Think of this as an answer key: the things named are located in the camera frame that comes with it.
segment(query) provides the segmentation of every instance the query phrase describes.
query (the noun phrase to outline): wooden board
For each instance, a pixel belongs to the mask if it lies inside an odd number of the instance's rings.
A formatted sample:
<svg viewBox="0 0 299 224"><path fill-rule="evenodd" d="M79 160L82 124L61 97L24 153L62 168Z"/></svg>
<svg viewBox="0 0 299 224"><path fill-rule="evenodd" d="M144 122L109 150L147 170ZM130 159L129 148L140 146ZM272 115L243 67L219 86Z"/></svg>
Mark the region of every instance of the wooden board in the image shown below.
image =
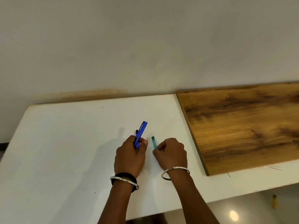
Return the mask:
<svg viewBox="0 0 299 224"><path fill-rule="evenodd" d="M298 82L177 97L207 176L299 159Z"/></svg>

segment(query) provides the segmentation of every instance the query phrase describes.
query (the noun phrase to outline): black wristband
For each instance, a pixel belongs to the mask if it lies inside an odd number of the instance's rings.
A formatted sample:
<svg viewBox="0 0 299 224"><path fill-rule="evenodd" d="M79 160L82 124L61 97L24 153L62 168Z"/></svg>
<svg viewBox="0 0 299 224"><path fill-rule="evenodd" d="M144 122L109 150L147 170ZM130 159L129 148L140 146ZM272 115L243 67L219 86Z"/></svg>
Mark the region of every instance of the black wristband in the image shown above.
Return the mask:
<svg viewBox="0 0 299 224"><path fill-rule="evenodd" d="M120 177L120 178L123 178L123 177L129 178L132 182L134 182L135 184L137 184L136 178L133 175L131 175L130 173L122 172L122 173L118 173L118 174L116 174L114 176L115 177ZM111 184L112 185L114 184L114 181L115 181L115 179L111 179ZM135 190L136 190L136 186L134 185L133 189L132 189L132 192L134 192Z"/></svg>

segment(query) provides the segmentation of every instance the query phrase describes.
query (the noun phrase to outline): left hand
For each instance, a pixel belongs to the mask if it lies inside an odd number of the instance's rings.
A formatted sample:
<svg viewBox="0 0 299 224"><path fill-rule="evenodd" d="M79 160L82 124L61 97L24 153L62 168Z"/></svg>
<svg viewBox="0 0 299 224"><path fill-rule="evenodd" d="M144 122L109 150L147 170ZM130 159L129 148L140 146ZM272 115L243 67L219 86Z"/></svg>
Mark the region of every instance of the left hand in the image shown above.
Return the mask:
<svg viewBox="0 0 299 224"><path fill-rule="evenodd" d="M115 174L126 172L137 178L144 166L145 152L147 150L148 141L143 138L139 139L139 149L134 149L133 143L136 136L129 136L123 145L116 150L114 161Z"/></svg>

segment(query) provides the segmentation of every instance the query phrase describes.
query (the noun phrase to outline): yellow object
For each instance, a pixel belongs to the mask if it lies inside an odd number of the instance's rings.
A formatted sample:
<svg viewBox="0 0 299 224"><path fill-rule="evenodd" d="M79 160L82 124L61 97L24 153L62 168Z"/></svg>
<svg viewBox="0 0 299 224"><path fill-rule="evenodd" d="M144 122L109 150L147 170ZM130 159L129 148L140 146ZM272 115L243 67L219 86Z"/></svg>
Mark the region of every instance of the yellow object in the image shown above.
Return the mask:
<svg viewBox="0 0 299 224"><path fill-rule="evenodd" d="M277 203L276 203L276 198L277 198L277 196L276 195L273 195L273 197L272 197L272 207L273 207L273 209L276 209L276 206L277 206Z"/></svg>

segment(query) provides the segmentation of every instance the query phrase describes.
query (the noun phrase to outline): silver bangle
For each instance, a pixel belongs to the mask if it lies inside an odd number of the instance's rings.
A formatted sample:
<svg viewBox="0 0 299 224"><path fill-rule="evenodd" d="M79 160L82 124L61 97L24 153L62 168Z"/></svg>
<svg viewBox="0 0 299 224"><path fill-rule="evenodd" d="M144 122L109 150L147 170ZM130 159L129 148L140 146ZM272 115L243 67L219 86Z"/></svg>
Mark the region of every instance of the silver bangle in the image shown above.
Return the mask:
<svg viewBox="0 0 299 224"><path fill-rule="evenodd" d="M117 179L117 180L122 180L122 181L124 181L124 182L128 182L128 183L130 183L130 184L136 186L136 190L139 189L139 185L137 185L136 183L134 183L134 182L132 182L132 181L130 181L130 180L128 180L128 179L121 178L121 177L116 177L116 176L112 176L112 177L110 178L110 180L111 180L111 179Z"/></svg>
<svg viewBox="0 0 299 224"><path fill-rule="evenodd" d="M167 171L170 171L170 170L173 170L173 169L184 169L184 170L188 171L188 173L190 174L190 171L189 171L187 168L185 168L185 167L172 167L172 168L169 168L169 169L163 171L161 177L162 177L163 179L165 179L165 180L171 181L170 178L165 178L165 177L163 177L163 174L165 174Z"/></svg>

